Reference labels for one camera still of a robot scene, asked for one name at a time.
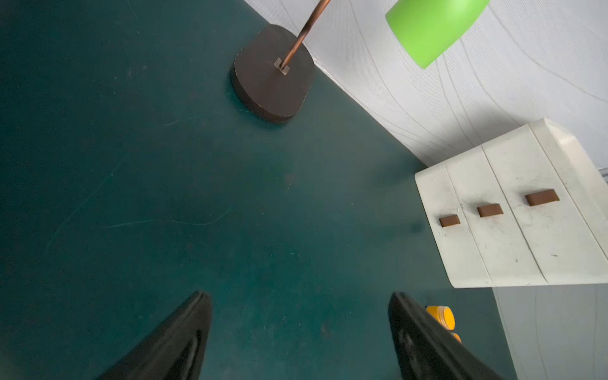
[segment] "drawer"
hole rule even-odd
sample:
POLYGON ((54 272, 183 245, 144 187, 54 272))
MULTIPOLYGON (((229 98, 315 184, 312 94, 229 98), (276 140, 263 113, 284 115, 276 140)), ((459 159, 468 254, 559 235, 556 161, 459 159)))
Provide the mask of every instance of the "drawer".
POLYGON ((437 164, 415 175, 416 185, 430 229, 435 237, 447 277, 455 288, 492 286, 469 225, 463 214, 445 163, 437 164), (460 224, 442 227, 439 219, 458 215, 460 224))
POLYGON ((553 168, 585 219, 604 255, 608 254, 608 186, 576 137, 551 120, 530 123, 553 168))
POLYGON ((447 160, 446 169, 494 285, 546 285, 483 149, 447 160), (503 214, 482 218, 477 207, 488 204, 500 204, 503 214))
POLYGON ((549 284, 608 282, 608 260, 528 125, 482 148, 549 284), (529 206, 553 189, 559 201, 529 206))

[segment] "green lamp shade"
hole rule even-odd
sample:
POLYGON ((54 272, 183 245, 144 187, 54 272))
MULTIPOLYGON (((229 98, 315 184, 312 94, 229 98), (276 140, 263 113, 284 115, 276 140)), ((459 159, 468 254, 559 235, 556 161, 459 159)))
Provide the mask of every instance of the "green lamp shade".
POLYGON ((427 68, 482 14, 489 0, 399 0, 386 14, 412 59, 427 68))

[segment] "copper lamp pole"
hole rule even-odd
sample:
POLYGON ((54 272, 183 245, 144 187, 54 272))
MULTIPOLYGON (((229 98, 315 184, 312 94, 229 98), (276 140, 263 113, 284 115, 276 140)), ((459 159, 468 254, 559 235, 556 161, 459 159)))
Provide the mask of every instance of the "copper lamp pole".
POLYGON ((300 45, 302 44, 302 41, 304 41, 304 38, 306 38, 306 35, 312 29, 313 24, 319 19, 319 16, 321 15, 321 13, 323 12, 323 10, 325 9, 325 7, 327 6, 327 4, 329 4, 329 3, 330 3, 330 0, 320 0, 319 1, 319 3, 317 4, 317 6, 315 7, 315 9, 313 10, 312 14, 308 18, 308 21, 306 22, 306 24, 302 28, 302 31, 298 35, 298 38, 295 39, 295 42, 291 46, 291 49, 289 50, 289 52, 287 53, 287 55, 285 55, 285 58, 283 59, 283 61, 280 63, 280 65, 279 65, 278 68, 281 71, 283 71, 285 69, 285 67, 287 66, 287 64, 291 60, 291 57, 294 56, 296 50, 298 50, 298 47, 300 47, 300 45))

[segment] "floor scratch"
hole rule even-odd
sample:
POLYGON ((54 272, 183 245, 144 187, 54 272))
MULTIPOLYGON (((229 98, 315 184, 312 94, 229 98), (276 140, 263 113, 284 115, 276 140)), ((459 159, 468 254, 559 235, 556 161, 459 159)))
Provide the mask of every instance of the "floor scratch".
POLYGON ((46 248, 44 249, 44 254, 47 255, 49 253, 49 248, 50 245, 53 244, 53 242, 55 241, 57 235, 59 235, 59 233, 61 232, 61 230, 63 230, 63 227, 66 226, 67 222, 70 221, 70 219, 72 219, 72 217, 80 210, 82 209, 82 207, 91 199, 93 198, 93 196, 103 187, 103 185, 105 185, 105 183, 108 181, 108 179, 112 178, 114 176, 114 172, 117 171, 120 166, 124 163, 124 159, 122 161, 120 161, 120 163, 118 165, 116 165, 116 168, 114 168, 113 171, 110 172, 110 174, 108 174, 108 176, 106 178, 104 178, 104 180, 102 181, 102 183, 84 200, 82 201, 78 207, 76 207, 74 209, 74 211, 72 211, 72 213, 59 225, 59 227, 57 227, 57 230, 55 230, 55 232, 53 233, 53 235, 50 237, 49 241, 46 243, 46 248))
POLYGON ((188 117, 186 119, 175 120, 174 122, 163 124, 162 126, 170 126, 170 125, 177 124, 177 123, 183 123, 183 122, 187 122, 188 120, 198 119, 199 117, 203 117, 203 116, 205 116, 205 115, 191 116, 191 117, 188 117))
POLYGON ((183 222, 183 221, 180 221, 180 220, 172 220, 172 219, 146 219, 146 220, 137 220, 137 221, 133 221, 133 222, 126 222, 126 223, 120 223, 120 224, 113 224, 111 226, 106 226, 104 228, 126 227, 126 226, 133 226, 135 224, 143 224, 143 223, 150 223, 150 222, 177 223, 177 224, 185 224, 187 226, 201 227, 201 226, 208 226, 211 223, 217 222, 218 220, 220 220, 221 218, 223 218, 224 216, 226 216, 226 214, 228 214, 229 212, 230 212, 230 208, 228 208, 226 210, 226 212, 224 212, 222 215, 218 216, 217 218, 215 218, 211 222, 205 222, 205 223, 190 223, 190 222, 183 222))
POLYGON ((129 8, 131 8, 131 12, 133 12, 133 16, 135 16, 135 19, 139 21, 139 17, 137 17, 137 15, 135 14, 135 11, 133 10, 133 7, 131 6, 131 2, 129 0, 126 0, 126 3, 129 4, 129 8))

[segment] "brown drawer handle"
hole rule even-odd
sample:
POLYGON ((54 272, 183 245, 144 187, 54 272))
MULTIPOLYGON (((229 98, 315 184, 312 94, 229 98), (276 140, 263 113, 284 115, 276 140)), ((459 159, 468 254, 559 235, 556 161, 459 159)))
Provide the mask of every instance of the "brown drawer handle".
POLYGON ((481 216, 482 218, 485 218, 486 216, 494 216, 494 215, 504 214, 502 212, 502 207, 498 203, 487 204, 485 206, 479 206, 477 208, 477 211, 479 212, 479 216, 481 216))
POLYGON ((530 206, 538 206, 539 204, 545 204, 549 202, 556 202, 559 200, 555 190, 544 190, 542 192, 533 193, 526 195, 526 200, 530 206))
POLYGON ((443 218, 439 218, 439 223, 441 223, 442 227, 449 227, 460 224, 460 219, 458 215, 444 216, 443 218))

